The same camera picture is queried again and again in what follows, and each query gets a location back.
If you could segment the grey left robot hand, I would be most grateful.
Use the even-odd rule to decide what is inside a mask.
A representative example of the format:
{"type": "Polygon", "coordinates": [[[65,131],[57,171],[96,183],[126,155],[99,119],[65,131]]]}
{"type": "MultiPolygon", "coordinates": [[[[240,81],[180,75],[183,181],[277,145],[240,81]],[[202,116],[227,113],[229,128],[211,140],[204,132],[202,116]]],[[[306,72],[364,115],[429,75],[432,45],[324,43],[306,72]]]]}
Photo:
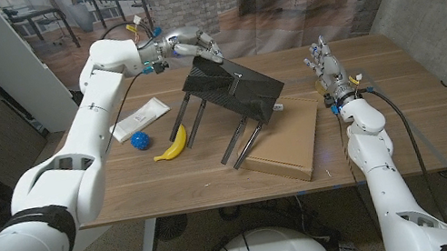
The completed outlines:
{"type": "Polygon", "coordinates": [[[175,28],[155,43],[155,49],[163,58],[174,56],[201,57],[220,65],[224,55],[213,37],[197,26],[175,28]]]}

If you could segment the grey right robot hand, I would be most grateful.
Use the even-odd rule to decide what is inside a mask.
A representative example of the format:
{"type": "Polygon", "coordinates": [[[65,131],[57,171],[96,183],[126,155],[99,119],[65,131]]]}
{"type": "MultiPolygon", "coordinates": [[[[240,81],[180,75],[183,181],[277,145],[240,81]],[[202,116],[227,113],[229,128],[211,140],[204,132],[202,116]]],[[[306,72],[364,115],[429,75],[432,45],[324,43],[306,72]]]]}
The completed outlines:
{"type": "Polygon", "coordinates": [[[321,35],[317,43],[310,46],[310,56],[303,61],[317,75],[323,95],[330,95],[333,105],[339,109],[358,96],[357,89],[362,76],[347,75],[344,66],[321,35]]]}

